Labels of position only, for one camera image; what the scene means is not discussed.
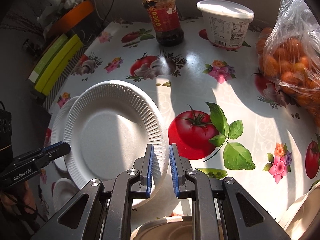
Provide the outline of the left hand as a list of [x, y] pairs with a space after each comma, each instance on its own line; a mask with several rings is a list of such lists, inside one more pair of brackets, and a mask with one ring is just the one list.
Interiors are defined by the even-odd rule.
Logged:
[[13, 213], [13, 207], [18, 203], [23, 204], [26, 213], [34, 213], [37, 209], [37, 206], [35, 203], [35, 198], [32, 189], [30, 188], [28, 181], [25, 181], [18, 187], [22, 189], [22, 192], [24, 193], [23, 196], [20, 195], [18, 196], [18, 198], [16, 198], [12, 194], [1, 192], [1, 203], [3, 204], [5, 209], [10, 213]]

